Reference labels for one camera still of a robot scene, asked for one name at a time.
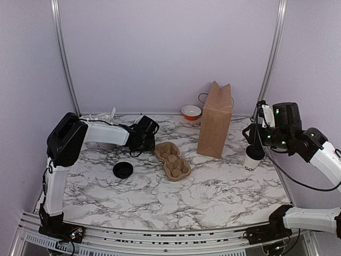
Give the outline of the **white paper coffee cup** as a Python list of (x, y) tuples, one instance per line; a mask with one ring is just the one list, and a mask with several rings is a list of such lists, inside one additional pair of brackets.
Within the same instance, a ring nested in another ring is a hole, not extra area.
[(244, 171), (254, 172), (262, 160), (263, 160), (262, 158), (261, 159), (253, 159), (249, 155), (245, 154), (245, 159), (244, 159), (242, 168)]

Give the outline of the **brown paper bag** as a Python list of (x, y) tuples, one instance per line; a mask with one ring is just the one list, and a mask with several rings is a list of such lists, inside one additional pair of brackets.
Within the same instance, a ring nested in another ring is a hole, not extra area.
[(213, 81), (205, 101), (197, 153), (220, 158), (232, 118), (231, 85), (219, 86)]

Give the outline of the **brown cardboard cup carrier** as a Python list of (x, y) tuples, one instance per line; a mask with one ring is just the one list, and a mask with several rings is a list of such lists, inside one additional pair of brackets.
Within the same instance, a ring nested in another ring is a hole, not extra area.
[(191, 174), (188, 161), (181, 157), (180, 150), (172, 142), (163, 142), (155, 146), (155, 155), (163, 163), (165, 175), (170, 181), (179, 181)]

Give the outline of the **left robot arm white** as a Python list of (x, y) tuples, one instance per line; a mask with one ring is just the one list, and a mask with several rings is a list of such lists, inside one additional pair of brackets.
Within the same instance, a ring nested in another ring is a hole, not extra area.
[(128, 148), (130, 154), (142, 154), (155, 148), (159, 124), (142, 116), (132, 125), (110, 124), (103, 120), (67, 113), (47, 138), (47, 167), (43, 174), (44, 199), (39, 207), (42, 226), (55, 237), (67, 233), (63, 222), (63, 194), (71, 167), (78, 161), (85, 143), (106, 143)]

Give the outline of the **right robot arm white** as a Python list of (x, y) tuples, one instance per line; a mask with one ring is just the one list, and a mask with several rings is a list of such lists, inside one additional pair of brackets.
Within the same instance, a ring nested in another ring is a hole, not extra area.
[[(340, 191), (340, 149), (317, 128), (302, 128), (298, 104), (295, 102), (276, 103), (272, 106), (261, 100), (256, 105), (254, 120), (243, 131), (248, 142), (243, 168), (254, 171), (267, 157), (287, 179), (306, 189), (321, 193)], [(319, 178), (329, 180), (330, 188), (319, 188), (298, 181), (285, 171), (268, 154), (271, 150), (287, 156), (298, 155), (311, 166)], [(274, 210), (266, 225), (250, 228), (247, 235), (258, 240), (267, 237), (278, 238), (290, 235), (293, 229), (308, 229), (334, 234), (340, 237), (340, 208), (305, 209), (292, 204), (279, 206)]]

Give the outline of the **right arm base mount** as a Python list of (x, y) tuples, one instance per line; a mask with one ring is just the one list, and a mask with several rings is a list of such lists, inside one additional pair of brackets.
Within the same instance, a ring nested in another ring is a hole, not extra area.
[(270, 214), (268, 224), (247, 228), (243, 238), (248, 239), (249, 244), (253, 245), (291, 236), (292, 230), (286, 228), (283, 221), (286, 212), (291, 208), (292, 205), (280, 206)]

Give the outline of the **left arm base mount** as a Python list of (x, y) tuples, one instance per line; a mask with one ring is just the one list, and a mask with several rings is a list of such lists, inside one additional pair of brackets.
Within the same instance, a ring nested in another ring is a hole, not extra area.
[(84, 237), (85, 227), (64, 222), (64, 213), (51, 216), (43, 207), (39, 209), (40, 227), (39, 233), (60, 238), (63, 241), (71, 240), (81, 243)]

